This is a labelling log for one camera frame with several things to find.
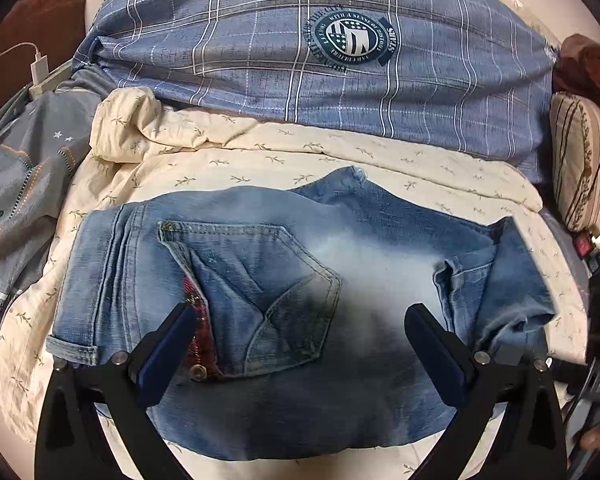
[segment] jeans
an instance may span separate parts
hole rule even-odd
[[[444,429],[454,410],[404,335],[412,303],[492,352],[542,352],[554,314],[511,218],[453,218],[343,168],[291,191],[174,192],[91,213],[46,348],[101,364],[183,297],[202,328],[148,413],[165,439],[224,460],[396,446]]]

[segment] back pocket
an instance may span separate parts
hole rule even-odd
[[[320,356],[340,279],[284,227],[162,221],[158,237],[205,296],[222,376]]]

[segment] striped pillow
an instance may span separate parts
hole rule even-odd
[[[555,201],[567,228],[600,227],[600,108],[558,92],[551,100]]]

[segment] bed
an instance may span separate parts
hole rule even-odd
[[[558,45],[517,0],[501,0],[534,30]],[[118,119],[112,127],[112,120]],[[546,326],[551,354],[583,361],[587,316],[563,250],[540,216],[542,199],[505,162],[404,140],[279,121],[256,120],[203,108],[162,105],[147,87],[117,89],[100,105],[91,151],[75,173],[58,220],[42,278],[10,307],[0,331],[0,403],[7,426],[34,442],[52,371],[44,348],[54,306],[80,222],[92,210],[138,202],[174,190],[250,185],[290,189],[355,165],[392,194],[459,218],[490,224],[513,216],[554,300]],[[140,478],[116,432],[103,417],[107,439],[123,472]],[[491,421],[463,477],[478,471],[500,419]],[[439,438],[391,448],[347,449],[316,458],[222,462],[169,443],[198,479],[408,478]]]

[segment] brown cushion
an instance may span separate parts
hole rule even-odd
[[[35,43],[49,70],[68,59],[84,38],[84,0],[20,0],[0,24],[0,53]],[[31,81],[35,49],[23,45],[0,57],[0,107]]]
[[[600,227],[600,108],[558,92],[551,101],[555,201],[567,228]]]

